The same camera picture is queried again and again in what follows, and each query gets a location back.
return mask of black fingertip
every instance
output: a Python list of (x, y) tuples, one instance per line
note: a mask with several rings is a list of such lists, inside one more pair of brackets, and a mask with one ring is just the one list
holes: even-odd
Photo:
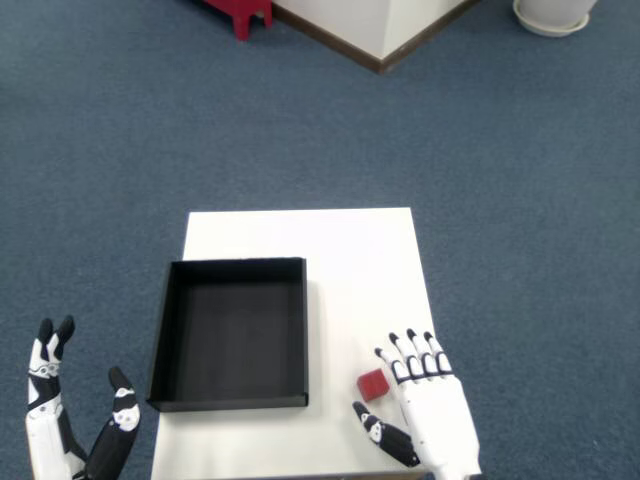
[(129, 379), (122, 373), (119, 367), (113, 367), (109, 370), (109, 381), (111, 382), (111, 386), (114, 390), (118, 390), (119, 388), (131, 388), (131, 382)]
[(369, 413), (369, 410), (367, 410), (367, 407), (365, 407), (362, 402), (353, 402), (353, 409), (356, 411), (358, 418), (360, 418), (363, 413)]
[(73, 321), (73, 317), (67, 315), (56, 331), (60, 339), (60, 344), (64, 345), (71, 338), (75, 330), (76, 324)]
[(50, 318), (45, 318), (40, 322), (40, 330), (38, 331), (38, 340), (42, 345), (46, 345), (53, 335), (53, 322)]

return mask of white flower pot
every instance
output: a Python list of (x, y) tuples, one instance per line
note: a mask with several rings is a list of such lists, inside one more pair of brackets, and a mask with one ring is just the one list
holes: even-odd
[(543, 31), (572, 33), (576, 26), (586, 26), (589, 11), (596, 1), (516, 0), (514, 9), (523, 25), (528, 23)]

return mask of white table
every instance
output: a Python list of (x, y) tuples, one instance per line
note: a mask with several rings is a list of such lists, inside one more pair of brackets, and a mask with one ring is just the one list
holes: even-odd
[[(307, 259), (309, 406), (161, 413), (152, 480), (407, 472), (371, 443), (351, 403), (389, 332), (433, 331), (410, 209), (189, 216), (185, 260), (293, 256)], [(406, 428), (392, 393), (369, 406)]]

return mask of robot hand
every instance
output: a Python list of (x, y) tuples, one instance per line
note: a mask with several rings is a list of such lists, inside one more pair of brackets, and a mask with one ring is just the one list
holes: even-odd
[(409, 339), (389, 338), (400, 353), (376, 349), (396, 382), (400, 408), (411, 435), (372, 415), (360, 402), (353, 408), (382, 450), (406, 466), (422, 463), (437, 480), (480, 480), (480, 446), (462, 383), (451, 370), (447, 356), (430, 334), (424, 338), (407, 330)]
[(87, 455), (76, 442), (62, 406), (59, 371), (64, 345), (75, 329), (68, 316), (58, 330), (43, 320), (29, 362), (29, 454), (35, 480), (115, 480), (129, 456), (140, 409), (131, 383), (118, 367), (109, 371), (115, 392), (112, 414)]

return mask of black box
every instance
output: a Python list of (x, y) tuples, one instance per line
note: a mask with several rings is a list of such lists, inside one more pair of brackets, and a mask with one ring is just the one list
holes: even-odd
[(303, 407), (303, 258), (173, 262), (147, 401), (162, 412)]

